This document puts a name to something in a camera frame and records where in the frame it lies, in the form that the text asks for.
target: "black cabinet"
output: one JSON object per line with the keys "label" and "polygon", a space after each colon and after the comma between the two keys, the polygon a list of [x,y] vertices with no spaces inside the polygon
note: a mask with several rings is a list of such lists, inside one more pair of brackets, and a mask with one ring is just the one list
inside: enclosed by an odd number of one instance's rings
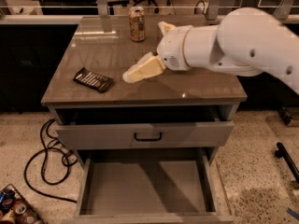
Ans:
{"label": "black cabinet", "polygon": [[0,25],[0,111],[43,111],[40,103],[77,29]]}

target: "can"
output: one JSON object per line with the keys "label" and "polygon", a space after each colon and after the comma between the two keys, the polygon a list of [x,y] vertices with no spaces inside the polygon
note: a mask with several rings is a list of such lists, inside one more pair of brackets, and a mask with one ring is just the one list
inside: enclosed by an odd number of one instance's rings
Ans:
{"label": "can", "polygon": [[12,206],[12,210],[16,216],[20,216],[27,211],[27,205],[23,199],[17,199]]}
{"label": "can", "polygon": [[133,41],[146,38],[146,27],[143,7],[131,7],[129,10],[130,37]]}
{"label": "can", "polygon": [[0,192],[0,210],[2,211],[3,215],[11,208],[14,202],[15,194],[15,191],[9,188],[4,188]]}
{"label": "can", "polygon": [[37,215],[31,209],[27,209],[27,211],[21,215],[21,218],[17,219],[17,221],[21,224],[34,224],[37,221]]}

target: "drawer front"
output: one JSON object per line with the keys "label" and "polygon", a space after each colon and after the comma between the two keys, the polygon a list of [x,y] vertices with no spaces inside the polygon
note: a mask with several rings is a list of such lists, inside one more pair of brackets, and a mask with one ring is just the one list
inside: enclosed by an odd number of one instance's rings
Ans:
{"label": "drawer front", "polygon": [[148,124],[135,129],[131,148],[224,146],[233,126],[230,121]]}
{"label": "drawer front", "polygon": [[58,126],[56,131],[68,149],[219,147],[233,126],[231,121],[67,125]]}

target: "cabinet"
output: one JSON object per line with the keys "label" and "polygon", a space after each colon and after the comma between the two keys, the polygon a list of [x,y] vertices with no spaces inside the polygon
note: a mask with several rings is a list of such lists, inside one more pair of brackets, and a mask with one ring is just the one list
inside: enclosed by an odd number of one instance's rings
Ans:
{"label": "cabinet", "polygon": [[[77,212],[64,224],[232,222],[219,215],[209,166],[247,96],[235,76],[200,68],[125,83],[123,72],[156,50],[158,21],[206,25],[204,16],[148,16],[136,43],[127,17],[83,18],[43,97],[84,169]],[[114,85],[79,85],[82,66]]]}

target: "cluttered items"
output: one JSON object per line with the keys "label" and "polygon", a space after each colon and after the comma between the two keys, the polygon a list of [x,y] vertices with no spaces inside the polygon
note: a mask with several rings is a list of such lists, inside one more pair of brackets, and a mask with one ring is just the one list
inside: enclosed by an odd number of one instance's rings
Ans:
{"label": "cluttered items", "polygon": [[37,211],[17,191],[8,185],[0,191],[0,224],[43,224]]}

